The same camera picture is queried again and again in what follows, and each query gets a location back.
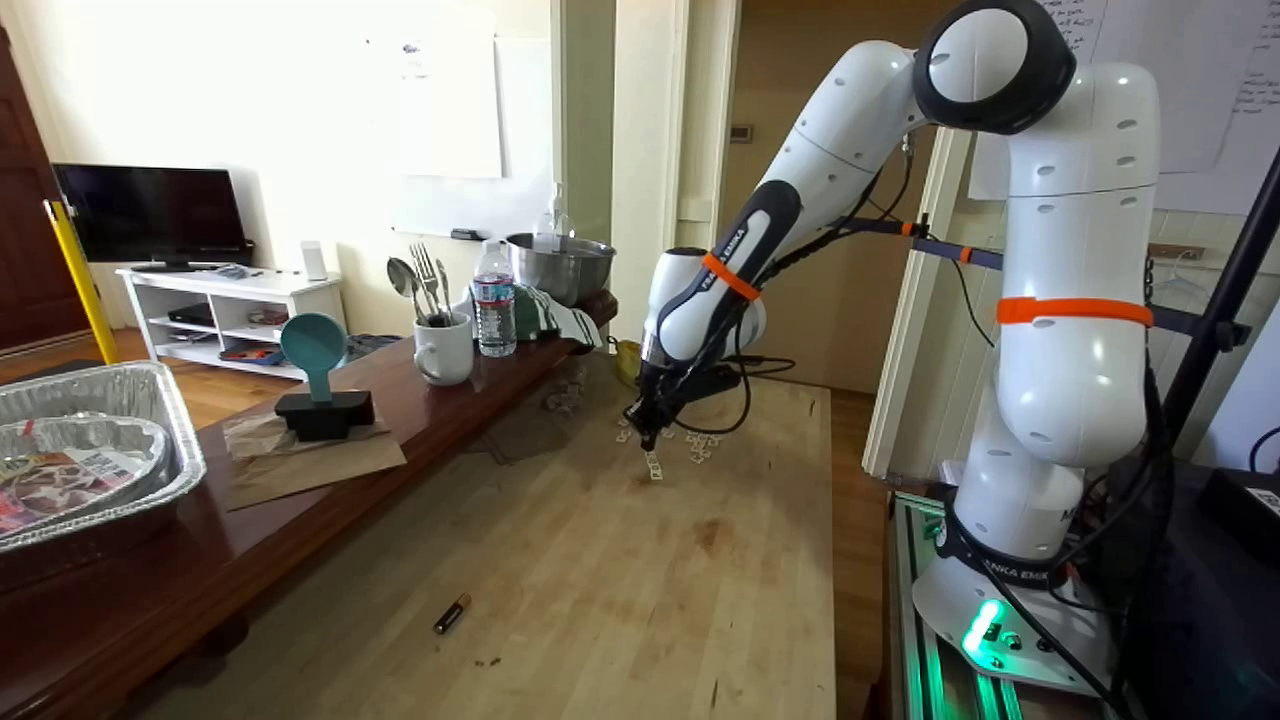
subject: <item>white shelf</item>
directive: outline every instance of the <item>white shelf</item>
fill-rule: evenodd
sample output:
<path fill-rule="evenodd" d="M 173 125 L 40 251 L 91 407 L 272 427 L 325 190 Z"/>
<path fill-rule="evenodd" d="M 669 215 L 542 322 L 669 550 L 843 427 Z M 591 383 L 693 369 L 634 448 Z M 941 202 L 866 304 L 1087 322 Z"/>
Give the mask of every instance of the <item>white shelf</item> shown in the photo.
<path fill-rule="evenodd" d="M 292 362 L 227 359 L 235 344 L 280 349 L 287 314 L 321 310 L 343 327 L 339 278 L 249 275 L 215 271 L 119 271 L 127 304 L 142 314 L 146 344 L 157 359 L 187 359 L 257 376 L 304 379 Z M 184 322 L 170 310 L 207 304 L 213 322 Z"/>

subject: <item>food on tray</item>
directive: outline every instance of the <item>food on tray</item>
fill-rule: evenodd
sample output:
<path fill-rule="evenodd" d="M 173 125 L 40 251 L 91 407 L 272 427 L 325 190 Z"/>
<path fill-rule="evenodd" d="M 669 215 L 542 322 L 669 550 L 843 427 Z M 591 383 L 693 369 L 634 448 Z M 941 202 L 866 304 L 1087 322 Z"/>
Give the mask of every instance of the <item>food on tray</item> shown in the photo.
<path fill-rule="evenodd" d="M 137 415 L 40 415 L 0 424 L 0 534 L 25 531 L 154 476 L 164 427 Z"/>

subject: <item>doorway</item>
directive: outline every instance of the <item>doorway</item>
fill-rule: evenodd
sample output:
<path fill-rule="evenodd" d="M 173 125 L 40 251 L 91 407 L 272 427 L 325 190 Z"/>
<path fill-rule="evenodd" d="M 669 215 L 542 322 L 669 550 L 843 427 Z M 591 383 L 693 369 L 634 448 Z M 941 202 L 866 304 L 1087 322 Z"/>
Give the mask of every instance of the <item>doorway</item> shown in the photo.
<path fill-rule="evenodd" d="M 44 220 L 56 179 L 0 27 L 0 349 L 80 332 L 85 310 Z"/>
<path fill-rule="evenodd" d="M 734 140 L 722 179 L 722 227 L 752 194 L 811 88 L 858 40 L 915 47 L 949 0 L 745 0 L 734 78 Z M 866 206 L 915 215 L 934 130 L 915 130 Z M 795 359 L 792 379 L 878 391 L 909 242 L 849 236 L 776 275 L 765 292 L 769 332 L 752 350 Z"/>

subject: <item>metal tray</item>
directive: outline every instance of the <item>metal tray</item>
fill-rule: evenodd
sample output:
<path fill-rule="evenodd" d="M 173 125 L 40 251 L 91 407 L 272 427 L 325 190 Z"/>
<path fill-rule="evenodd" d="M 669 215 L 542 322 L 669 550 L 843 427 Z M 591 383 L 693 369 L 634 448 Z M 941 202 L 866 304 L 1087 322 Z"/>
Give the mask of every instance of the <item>metal tray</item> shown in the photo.
<path fill-rule="evenodd" d="M 111 362 L 0 383 L 0 424 L 76 413 L 146 415 L 161 424 L 170 436 L 161 473 L 76 516 L 0 534 L 0 554 L 164 506 L 205 479 L 205 452 L 187 402 L 164 362 Z"/>

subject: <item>floor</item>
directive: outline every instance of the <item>floor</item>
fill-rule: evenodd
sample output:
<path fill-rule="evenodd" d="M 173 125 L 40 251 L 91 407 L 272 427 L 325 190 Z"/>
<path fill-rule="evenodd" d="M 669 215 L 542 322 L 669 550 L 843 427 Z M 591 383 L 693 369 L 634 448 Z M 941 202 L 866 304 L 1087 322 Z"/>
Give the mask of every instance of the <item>floor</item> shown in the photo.
<path fill-rule="evenodd" d="M 142 359 L 137 332 L 115 332 L 119 359 Z M 32 349 L 0 349 L 0 383 L 97 359 L 89 336 L 44 340 Z M 173 362 L 187 400 L 191 424 L 215 424 L 234 413 L 280 396 L 283 379 Z M 872 421 L 868 396 L 831 396 L 831 554 L 838 554 L 838 711 L 866 714 L 885 664 L 885 506 L 890 493 L 859 473 L 859 452 Z"/>

